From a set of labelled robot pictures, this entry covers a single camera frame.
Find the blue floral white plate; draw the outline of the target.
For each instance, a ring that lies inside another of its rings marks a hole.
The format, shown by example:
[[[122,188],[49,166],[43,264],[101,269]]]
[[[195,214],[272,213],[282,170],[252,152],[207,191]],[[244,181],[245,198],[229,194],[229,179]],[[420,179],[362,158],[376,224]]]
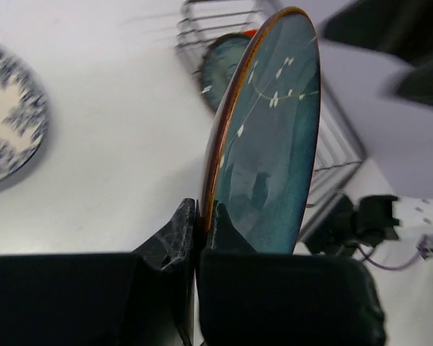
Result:
[[[0,183],[36,154],[50,118],[50,101],[37,74],[0,44]]]

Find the orange plate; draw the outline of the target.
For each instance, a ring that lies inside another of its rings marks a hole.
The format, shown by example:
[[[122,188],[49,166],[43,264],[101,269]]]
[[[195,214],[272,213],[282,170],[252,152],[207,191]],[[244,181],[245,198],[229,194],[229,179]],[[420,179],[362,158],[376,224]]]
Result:
[[[247,30],[247,31],[243,32],[243,34],[248,36],[248,37],[253,37],[256,33],[257,33],[257,30]]]

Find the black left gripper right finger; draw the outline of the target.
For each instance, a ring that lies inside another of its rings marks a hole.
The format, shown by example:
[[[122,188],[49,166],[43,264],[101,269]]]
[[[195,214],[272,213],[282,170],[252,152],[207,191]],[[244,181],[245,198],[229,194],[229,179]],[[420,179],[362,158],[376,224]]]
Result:
[[[207,345],[384,345],[385,313],[354,259],[264,254],[215,203],[196,274]]]

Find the dark teal glazed plate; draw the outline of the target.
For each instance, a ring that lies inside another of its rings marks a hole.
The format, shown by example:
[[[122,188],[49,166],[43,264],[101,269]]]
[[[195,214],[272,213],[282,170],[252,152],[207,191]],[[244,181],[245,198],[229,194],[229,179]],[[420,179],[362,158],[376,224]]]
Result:
[[[287,7],[257,30],[224,93],[198,199],[215,203],[258,252],[291,254],[307,205],[320,122],[320,54],[308,15]]]

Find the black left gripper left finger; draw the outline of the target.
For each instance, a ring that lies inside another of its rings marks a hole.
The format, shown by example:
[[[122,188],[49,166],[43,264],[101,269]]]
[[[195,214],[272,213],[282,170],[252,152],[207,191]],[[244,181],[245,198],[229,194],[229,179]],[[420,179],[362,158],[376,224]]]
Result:
[[[194,216],[132,252],[0,255],[0,345],[190,345]]]

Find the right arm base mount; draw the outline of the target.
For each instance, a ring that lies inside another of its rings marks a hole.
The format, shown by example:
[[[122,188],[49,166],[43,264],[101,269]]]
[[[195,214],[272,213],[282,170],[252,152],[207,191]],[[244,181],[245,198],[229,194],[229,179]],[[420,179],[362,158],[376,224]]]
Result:
[[[353,203],[338,194],[301,237],[312,254],[351,257],[360,246],[376,248],[397,241],[400,221],[393,215],[394,195],[369,195]]]

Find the small blue patterned plate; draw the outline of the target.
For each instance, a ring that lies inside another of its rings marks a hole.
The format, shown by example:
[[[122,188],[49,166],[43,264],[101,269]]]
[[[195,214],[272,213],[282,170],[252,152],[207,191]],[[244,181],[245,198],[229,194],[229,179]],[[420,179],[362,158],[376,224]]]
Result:
[[[251,37],[233,32],[218,37],[203,56],[198,74],[201,96],[215,113]]]

